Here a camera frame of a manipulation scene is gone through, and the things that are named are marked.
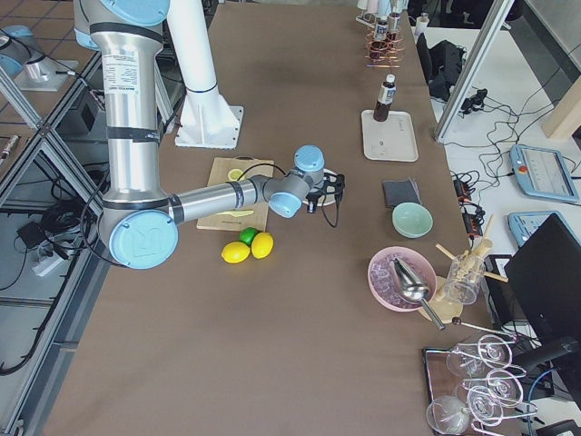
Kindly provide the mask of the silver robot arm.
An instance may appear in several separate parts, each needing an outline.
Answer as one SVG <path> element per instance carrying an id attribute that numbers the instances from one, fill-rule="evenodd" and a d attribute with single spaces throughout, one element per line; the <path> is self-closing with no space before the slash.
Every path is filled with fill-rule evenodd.
<path id="1" fill-rule="evenodd" d="M 1 67 L 23 91 L 56 92 L 77 66 L 46 54 L 24 25 L 1 29 Z"/>
<path id="2" fill-rule="evenodd" d="M 165 262 L 178 243 L 181 223 L 265 202 L 290 218 L 320 187 L 324 158 L 302 146 L 281 178 L 254 175 L 187 193 L 160 186 L 160 124 L 155 58 L 169 32 L 186 89 L 177 143 L 232 149 L 242 110 L 219 92 L 206 21 L 198 1 L 77 1 L 80 45 L 100 52 L 109 150 L 110 188 L 99 231 L 122 266 L 149 269 Z"/>

